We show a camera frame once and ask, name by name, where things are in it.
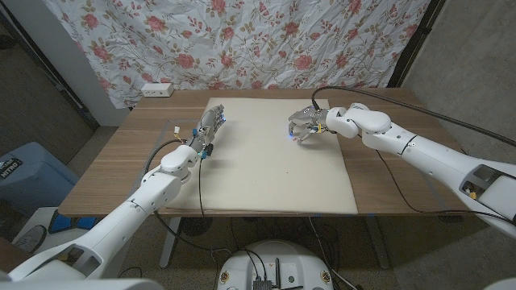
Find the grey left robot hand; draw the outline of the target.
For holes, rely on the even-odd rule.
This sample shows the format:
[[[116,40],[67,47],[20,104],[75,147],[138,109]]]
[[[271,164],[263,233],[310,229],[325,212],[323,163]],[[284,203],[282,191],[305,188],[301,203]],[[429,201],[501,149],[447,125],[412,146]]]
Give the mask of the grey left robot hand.
[[[204,151],[214,140],[218,129],[226,121],[223,111],[223,105],[208,109],[197,124],[196,133],[192,134],[185,145],[192,147],[197,153]]]

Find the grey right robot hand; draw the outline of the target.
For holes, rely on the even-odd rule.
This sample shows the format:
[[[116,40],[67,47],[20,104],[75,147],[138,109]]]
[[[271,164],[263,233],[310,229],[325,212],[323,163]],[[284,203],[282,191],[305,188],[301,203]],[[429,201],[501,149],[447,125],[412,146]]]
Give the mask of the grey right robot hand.
[[[295,127],[302,130],[296,137],[297,143],[301,144],[313,134],[320,134],[327,129],[327,109],[316,109],[314,106],[293,113],[289,118],[288,132],[293,136]]]

